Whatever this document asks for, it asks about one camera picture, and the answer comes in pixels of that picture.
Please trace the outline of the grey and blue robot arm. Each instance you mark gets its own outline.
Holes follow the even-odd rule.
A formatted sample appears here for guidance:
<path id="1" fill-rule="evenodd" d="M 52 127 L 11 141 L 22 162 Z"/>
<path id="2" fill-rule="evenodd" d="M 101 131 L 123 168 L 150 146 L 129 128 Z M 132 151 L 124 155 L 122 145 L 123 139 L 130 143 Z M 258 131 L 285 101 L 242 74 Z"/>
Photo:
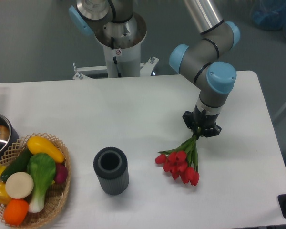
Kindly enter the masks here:
<path id="1" fill-rule="evenodd" d="M 197 137 L 213 137 L 221 132 L 216 120 L 237 77 L 232 65 L 218 59 L 238 43 L 240 31 L 223 20 L 211 0 L 186 0 L 184 4 L 202 39 L 195 47 L 178 45 L 169 65 L 200 90 L 194 110 L 183 114 L 186 126 Z M 110 78 L 141 75 L 141 43 L 147 28 L 133 11 L 132 1 L 78 0 L 70 6 L 69 16 L 78 30 L 93 35 L 103 46 Z"/>

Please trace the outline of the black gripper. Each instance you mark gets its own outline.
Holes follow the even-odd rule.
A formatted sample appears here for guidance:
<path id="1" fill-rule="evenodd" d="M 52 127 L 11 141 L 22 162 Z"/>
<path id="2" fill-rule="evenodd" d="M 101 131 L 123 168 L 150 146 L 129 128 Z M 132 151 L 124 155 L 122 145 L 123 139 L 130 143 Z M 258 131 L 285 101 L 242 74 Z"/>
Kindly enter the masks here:
<path id="1" fill-rule="evenodd" d="M 193 112 L 185 111 L 182 118 L 185 125 L 193 133 L 197 133 L 198 128 L 202 128 L 201 136 L 213 137 L 218 136 L 221 133 L 222 128 L 216 125 L 216 120 L 219 114 L 207 115 L 198 108 L 195 108 Z"/>

